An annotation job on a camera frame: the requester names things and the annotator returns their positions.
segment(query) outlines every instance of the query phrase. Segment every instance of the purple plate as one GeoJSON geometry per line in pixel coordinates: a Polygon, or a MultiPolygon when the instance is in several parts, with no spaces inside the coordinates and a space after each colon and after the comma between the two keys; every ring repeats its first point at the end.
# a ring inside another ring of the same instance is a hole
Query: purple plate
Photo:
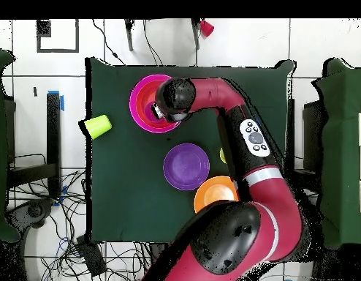
{"type": "Polygon", "coordinates": [[[189,191],[198,188],[207,179],[208,174],[208,156],[195,144],[179,144],[165,157],[165,179],[178,190],[189,191]]]}

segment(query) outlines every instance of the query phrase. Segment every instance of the green fabric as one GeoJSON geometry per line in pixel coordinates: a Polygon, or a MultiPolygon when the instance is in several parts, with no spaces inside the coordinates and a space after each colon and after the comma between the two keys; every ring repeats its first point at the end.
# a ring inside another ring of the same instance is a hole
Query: green fabric
{"type": "Polygon", "coordinates": [[[167,183],[162,166],[179,143],[195,143],[209,156],[210,174],[228,175],[219,158],[221,142],[213,110],[195,113],[176,129],[153,134],[138,127],[129,112],[129,95],[151,74],[229,78],[258,108],[278,146],[285,149],[287,76],[293,61],[276,69],[231,67],[114,67],[91,62],[92,114],[107,115],[112,129],[93,140],[92,239],[94,241],[172,241],[194,214],[196,190],[167,183]]]}
{"type": "Polygon", "coordinates": [[[0,50],[0,240],[15,242],[20,239],[20,234],[10,226],[4,217],[7,194],[7,123],[4,108],[4,94],[2,90],[1,75],[4,68],[11,64],[14,57],[11,53],[0,50]]]}
{"type": "Polygon", "coordinates": [[[360,147],[361,69],[339,59],[329,61],[327,74],[316,85],[322,92],[329,119],[322,132],[321,211],[325,245],[361,244],[360,147]]]}

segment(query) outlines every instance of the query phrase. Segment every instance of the robot control buttons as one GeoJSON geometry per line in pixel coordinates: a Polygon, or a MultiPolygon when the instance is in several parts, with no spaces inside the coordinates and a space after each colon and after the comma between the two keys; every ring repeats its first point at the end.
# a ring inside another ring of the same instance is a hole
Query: robot control buttons
{"type": "Polygon", "coordinates": [[[259,132],[253,132],[249,135],[248,139],[254,144],[261,144],[264,138],[259,132]]]}
{"type": "Polygon", "coordinates": [[[269,147],[261,132],[261,129],[253,119],[246,119],[240,124],[240,134],[246,142],[248,150],[258,157],[270,155],[269,147]]]}

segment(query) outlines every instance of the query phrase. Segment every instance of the yellow-green cup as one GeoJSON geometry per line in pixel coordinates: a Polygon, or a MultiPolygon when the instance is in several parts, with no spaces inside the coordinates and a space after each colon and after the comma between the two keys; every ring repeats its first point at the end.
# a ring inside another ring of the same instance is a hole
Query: yellow-green cup
{"type": "Polygon", "coordinates": [[[112,124],[106,115],[97,116],[84,122],[92,139],[95,139],[112,128],[112,124]]]}
{"type": "Polygon", "coordinates": [[[224,162],[226,164],[226,160],[224,159],[224,150],[219,150],[219,158],[221,159],[222,162],[224,162]]]}

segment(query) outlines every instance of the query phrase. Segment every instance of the pink bowl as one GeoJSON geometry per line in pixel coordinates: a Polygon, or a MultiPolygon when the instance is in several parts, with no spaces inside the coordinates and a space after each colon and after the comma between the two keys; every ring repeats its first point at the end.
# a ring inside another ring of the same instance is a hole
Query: pink bowl
{"type": "Polygon", "coordinates": [[[180,122],[169,123],[165,119],[158,120],[151,111],[156,90],[170,78],[168,75],[149,75],[132,89],[129,100],[130,113],[135,123],[148,132],[156,134],[169,132],[180,124],[180,122]]]}

